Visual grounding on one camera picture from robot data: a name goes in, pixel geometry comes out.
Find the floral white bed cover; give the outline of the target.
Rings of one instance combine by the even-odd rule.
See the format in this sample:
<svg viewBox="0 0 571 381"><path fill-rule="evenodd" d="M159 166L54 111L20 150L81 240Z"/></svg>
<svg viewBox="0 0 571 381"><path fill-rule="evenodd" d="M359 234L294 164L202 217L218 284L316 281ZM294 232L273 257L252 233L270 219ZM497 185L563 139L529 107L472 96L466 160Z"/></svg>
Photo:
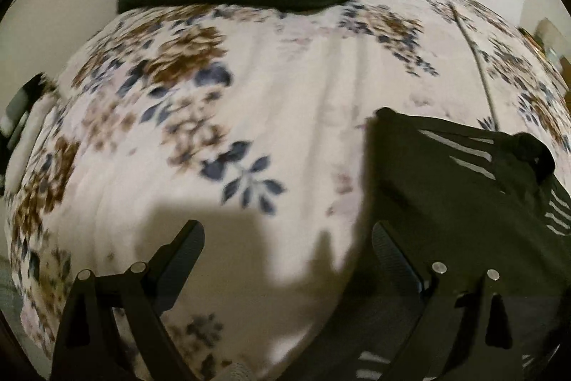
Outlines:
<svg viewBox="0 0 571 381"><path fill-rule="evenodd" d="M570 182L554 71L474 0L136 9L55 86L7 190L20 321L46 356L80 270L121 273L195 219L206 246L166 329L203 379L236 362L277 377L330 315L362 245L378 108L528 132Z"/></svg>

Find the black object beside bed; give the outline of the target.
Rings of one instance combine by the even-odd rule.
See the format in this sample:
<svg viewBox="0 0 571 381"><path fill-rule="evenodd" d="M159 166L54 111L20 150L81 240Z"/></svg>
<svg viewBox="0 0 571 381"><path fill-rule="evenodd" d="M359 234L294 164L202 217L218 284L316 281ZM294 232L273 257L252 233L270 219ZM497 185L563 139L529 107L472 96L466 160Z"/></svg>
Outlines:
<svg viewBox="0 0 571 381"><path fill-rule="evenodd" d="M23 115L28 112L33 104L42 96L45 90L46 80L44 74L36 74L28 80L12 97L4 114L1 116L1 146L7 146L16 125Z"/></svg>

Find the black white-striped small garment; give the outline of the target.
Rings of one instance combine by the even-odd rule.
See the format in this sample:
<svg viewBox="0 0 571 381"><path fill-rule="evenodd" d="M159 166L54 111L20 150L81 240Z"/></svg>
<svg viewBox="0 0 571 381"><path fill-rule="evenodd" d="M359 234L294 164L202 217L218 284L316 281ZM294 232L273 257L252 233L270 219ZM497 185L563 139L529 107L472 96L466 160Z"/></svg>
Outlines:
<svg viewBox="0 0 571 381"><path fill-rule="evenodd" d="M570 376L570 198L546 145L382 108L368 128L373 227L470 276L495 269L521 380ZM383 380L423 310L375 256L372 230L337 310L287 380Z"/></svg>

